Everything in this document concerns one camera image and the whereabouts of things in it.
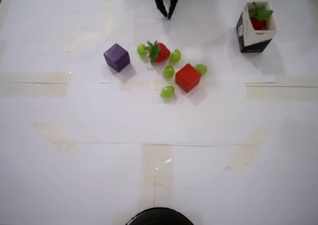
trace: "red strawberry in box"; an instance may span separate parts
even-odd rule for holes
[[[163,43],[157,43],[157,40],[154,44],[149,41],[147,43],[149,46],[144,47],[144,49],[149,53],[152,64],[161,63],[169,58],[170,50]]]
[[[273,14],[273,11],[258,8],[255,2],[253,2],[253,5],[255,6],[255,10],[249,12],[249,18],[254,30],[266,30],[266,23]]]

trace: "green leaf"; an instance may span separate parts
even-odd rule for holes
[[[157,44],[157,40],[155,41],[155,43],[152,45],[152,47],[144,47],[145,50],[149,51],[149,57],[151,59],[151,63],[154,64],[156,62],[156,58],[158,58],[159,52],[161,50],[161,47],[158,46]]]
[[[152,48],[154,45],[152,43],[150,43],[149,41],[147,41],[148,45]]]
[[[155,60],[156,60],[155,57],[151,57],[151,63],[152,63],[153,65],[155,64]]]
[[[144,50],[147,50],[147,51],[151,52],[153,49],[152,49],[152,47],[145,46],[145,47],[144,47]]]
[[[272,10],[265,10],[264,8],[256,10],[252,10],[249,12],[250,18],[256,18],[258,20],[266,20],[268,21],[270,16],[273,14]]]

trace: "tape strip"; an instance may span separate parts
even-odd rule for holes
[[[138,210],[155,206],[155,183],[156,183],[156,146],[142,146],[142,176],[139,184]]]
[[[256,155],[266,135],[267,132],[262,128],[254,128],[251,134],[242,142],[227,168],[238,171],[243,170]]]
[[[97,32],[84,32],[81,27],[76,32],[76,38],[73,42],[67,43],[64,46],[64,52],[70,52],[79,46],[88,43],[96,38],[106,36],[111,32],[112,22],[114,16],[114,2],[115,0],[106,0],[103,10],[103,23],[100,30]]]
[[[318,101],[316,87],[246,87],[248,100]]]
[[[40,118],[35,121],[34,126],[45,136],[46,140],[49,140],[68,156],[74,157],[77,150],[76,142],[67,137],[57,126],[52,123],[52,121],[47,118]]]
[[[172,207],[173,150],[157,145],[155,207]]]
[[[71,72],[0,73],[0,82],[68,83]]]
[[[67,84],[0,83],[0,97],[64,97]]]
[[[245,83],[246,87],[318,87],[318,77],[312,76],[276,76],[275,82]]]
[[[158,145],[158,146],[179,146],[179,147],[216,147],[227,148],[231,146],[239,146],[240,144],[204,144],[204,143],[165,143],[165,142],[121,142],[121,141],[108,141],[108,142],[77,142],[77,144],[143,144],[143,145]]]
[[[171,207],[173,155],[171,146],[142,145],[140,211],[151,207]]]

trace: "cardboard box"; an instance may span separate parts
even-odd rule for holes
[[[272,10],[269,2],[256,2],[257,8]],[[255,10],[252,2],[246,3],[237,24],[239,48],[245,52],[263,52],[269,42],[277,33],[274,14],[266,24],[266,30],[254,30],[249,18],[249,11]]]

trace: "green grape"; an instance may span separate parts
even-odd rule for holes
[[[197,71],[199,71],[199,73],[200,73],[201,75],[205,75],[205,73],[208,71],[208,70],[207,70],[207,67],[206,67],[205,65],[196,65],[196,66],[194,66],[194,68],[195,68]]]
[[[170,98],[173,96],[173,94],[174,94],[174,87],[167,86],[161,91],[160,96],[163,98]]]
[[[171,61],[176,64],[181,59],[181,53],[178,49],[175,49],[171,54]]]
[[[137,53],[140,55],[140,57],[144,58],[146,57],[147,51],[144,49],[145,45],[144,44],[139,44],[137,46]]]
[[[174,75],[173,65],[169,65],[169,66],[165,67],[163,74],[166,78],[172,78],[172,76]]]

